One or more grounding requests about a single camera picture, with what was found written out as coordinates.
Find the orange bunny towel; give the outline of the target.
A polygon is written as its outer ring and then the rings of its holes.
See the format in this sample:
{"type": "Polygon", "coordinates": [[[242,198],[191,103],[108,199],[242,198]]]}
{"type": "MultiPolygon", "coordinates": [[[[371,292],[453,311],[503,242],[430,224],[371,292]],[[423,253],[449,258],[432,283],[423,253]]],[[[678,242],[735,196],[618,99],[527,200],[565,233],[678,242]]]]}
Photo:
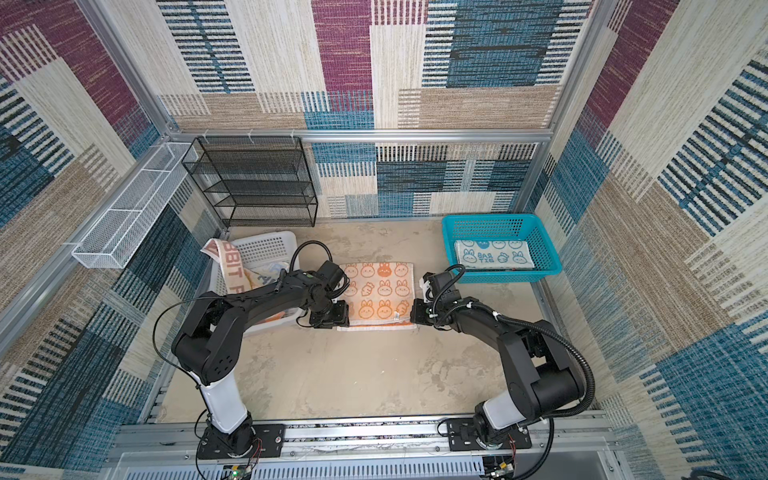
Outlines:
{"type": "Polygon", "coordinates": [[[414,330],[410,321],[415,300],[412,263],[348,263],[342,265],[350,285],[342,295],[349,325],[340,331],[414,330]]]}

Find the blue bunny towel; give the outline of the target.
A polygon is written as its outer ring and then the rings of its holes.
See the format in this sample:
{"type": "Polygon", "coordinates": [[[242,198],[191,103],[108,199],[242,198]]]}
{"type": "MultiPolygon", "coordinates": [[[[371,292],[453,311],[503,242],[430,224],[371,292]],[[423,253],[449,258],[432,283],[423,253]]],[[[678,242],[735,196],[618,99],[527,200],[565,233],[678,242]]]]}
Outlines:
{"type": "Polygon", "coordinates": [[[524,241],[456,240],[457,260],[474,270],[532,270],[535,268],[528,244],[524,241]]]}

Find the white plastic basket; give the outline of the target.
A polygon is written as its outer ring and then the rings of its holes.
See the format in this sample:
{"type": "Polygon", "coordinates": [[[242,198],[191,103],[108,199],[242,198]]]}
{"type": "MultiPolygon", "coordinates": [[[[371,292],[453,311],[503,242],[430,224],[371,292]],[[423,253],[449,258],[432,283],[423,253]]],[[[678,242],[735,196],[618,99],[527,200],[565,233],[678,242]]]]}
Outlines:
{"type": "MultiPolygon", "coordinates": [[[[255,246],[252,247],[252,250],[254,251],[254,259],[246,261],[248,267],[278,261],[289,263],[292,254],[298,246],[296,236],[291,231],[269,232],[237,240],[253,242],[255,244],[255,246]]],[[[304,311],[299,308],[288,309],[248,328],[245,331],[244,336],[248,337],[256,335],[267,329],[291,324],[303,313],[304,311]]]]}

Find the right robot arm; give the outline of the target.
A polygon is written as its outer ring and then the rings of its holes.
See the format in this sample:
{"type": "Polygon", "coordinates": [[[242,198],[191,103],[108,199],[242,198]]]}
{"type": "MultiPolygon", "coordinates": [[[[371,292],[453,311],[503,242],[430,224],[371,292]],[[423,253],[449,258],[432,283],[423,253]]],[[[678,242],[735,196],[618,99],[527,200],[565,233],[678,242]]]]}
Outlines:
{"type": "Polygon", "coordinates": [[[500,446],[514,427],[576,415],[594,399],[594,375],[585,357],[547,321],[513,319],[474,298],[446,307],[416,299],[411,321],[472,336],[499,354],[505,389],[478,404],[473,415],[484,448],[500,446]]]}

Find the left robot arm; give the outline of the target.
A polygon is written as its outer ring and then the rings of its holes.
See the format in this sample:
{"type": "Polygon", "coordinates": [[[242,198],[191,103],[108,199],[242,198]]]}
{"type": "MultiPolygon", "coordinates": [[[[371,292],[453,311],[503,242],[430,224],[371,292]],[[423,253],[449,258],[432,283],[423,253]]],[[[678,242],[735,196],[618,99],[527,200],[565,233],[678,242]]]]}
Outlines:
{"type": "Polygon", "coordinates": [[[345,321],[348,309],[337,299],[350,280],[339,270],[326,278],[296,270],[245,293],[207,292],[192,301],[171,353],[201,392],[209,420],[203,444],[221,457],[242,458],[255,449],[257,434],[242,402],[234,369],[245,332],[268,318],[301,309],[324,321],[345,321]]]}

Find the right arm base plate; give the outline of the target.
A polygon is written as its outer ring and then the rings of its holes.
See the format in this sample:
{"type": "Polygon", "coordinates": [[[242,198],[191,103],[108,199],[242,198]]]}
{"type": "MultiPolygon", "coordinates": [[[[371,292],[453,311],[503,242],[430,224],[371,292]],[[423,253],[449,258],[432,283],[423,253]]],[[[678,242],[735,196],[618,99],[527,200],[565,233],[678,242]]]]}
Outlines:
{"type": "Polygon", "coordinates": [[[530,449],[527,430],[515,426],[496,430],[479,416],[444,418],[437,433],[448,440],[451,451],[530,449]]]}

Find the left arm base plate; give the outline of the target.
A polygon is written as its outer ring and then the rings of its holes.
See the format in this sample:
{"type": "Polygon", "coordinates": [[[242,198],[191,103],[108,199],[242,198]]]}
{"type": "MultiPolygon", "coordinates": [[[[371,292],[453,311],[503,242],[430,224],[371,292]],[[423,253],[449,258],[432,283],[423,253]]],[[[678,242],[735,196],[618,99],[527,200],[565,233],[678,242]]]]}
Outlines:
{"type": "Polygon", "coordinates": [[[245,424],[225,434],[209,425],[199,447],[199,460],[277,458],[283,448],[285,424],[245,424]]]}

